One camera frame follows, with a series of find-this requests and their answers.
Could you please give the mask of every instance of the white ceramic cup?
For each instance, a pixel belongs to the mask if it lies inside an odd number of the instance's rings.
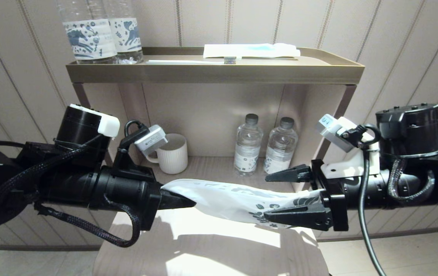
[[[188,166],[188,148],[185,136],[176,133],[166,134],[168,143],[156,150],[157,158],[146,156],[147,160],[159,164],[163,173],[177,174]]]

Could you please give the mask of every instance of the striped wallpaper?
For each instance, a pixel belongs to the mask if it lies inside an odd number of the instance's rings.
[[[375,122],[393,105],[438,103],[438,0],[134,0],[144,46],[274,43],[324,49],[366,66],[346,112]],[[52,0],[0,0],[0,140],[51,142],[65,105],[76,103],[65,64],[73,56]],[[117,84],[86,89],[115,93]],[[125,112],[120,117],[126,119]],[[0,148],[9,156],[16,149]],[[328,161],[343,159],[331,147]],[[114,213],[56,207],[108,228]],[[318,239],[360,236],[317,232]],[[369,230],[387,234],[438,228],[438,207],[367,212]],[[0,247],[98,246],[101,240],[37,216],[28,207],[0,226]]]

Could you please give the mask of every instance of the shelf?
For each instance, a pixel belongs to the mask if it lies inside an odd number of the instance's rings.
[[[256,84],[358,84],[364,65],[320,49],[299,48],[299,58],[250,59],[235,65],[66,65],[73,83],[256,83]],[[175,59],[223,61],[203,58],[200,47],[144,48],[144,60]]]
[[[257,187],[275,192],[294,192],[290,182],[266,182],[266,173],[263,171],[263,158],[258,159],[258,166],[254,175],[242,177],[236,174],[233,168],[234,157],[189,157],[189,164],[185,171],[179,174],[166,174],[159,169],[158,164],[146,159],[142,166],[151,167],[156,175],[156,180],[166,184],[180,178],[196,178],[210,181],[236,183]]]

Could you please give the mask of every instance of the water bottle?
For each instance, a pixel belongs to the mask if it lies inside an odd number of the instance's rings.
[[[280,126],[270,132],[263,166],[266,173],[276,173],[289,168],[295,145],[299,139],[297,133],[292,129],[293,127],[294,119],[283,117],[280,120]]]
[[[56,0],[78,64],[117,63],[103,0]]]
[[[105,0],[105,5],[112,27],[113,41],[118,52],[118,63],[135,64],[144,61],[132,1]]]
[[[258,115],[246,115],[245,124],[238,127],[234,168],[241,176],[250,176],[256,170],[263,131],[258,126]]]

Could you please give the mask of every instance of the floor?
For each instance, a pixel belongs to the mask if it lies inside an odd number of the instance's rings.
[[[438,233],[374,239],[388,276],[438,275]],[[376,276],[363,241],[319,243],[333,276]],[[90,276],[95,251],[0,250],[0,276]]]

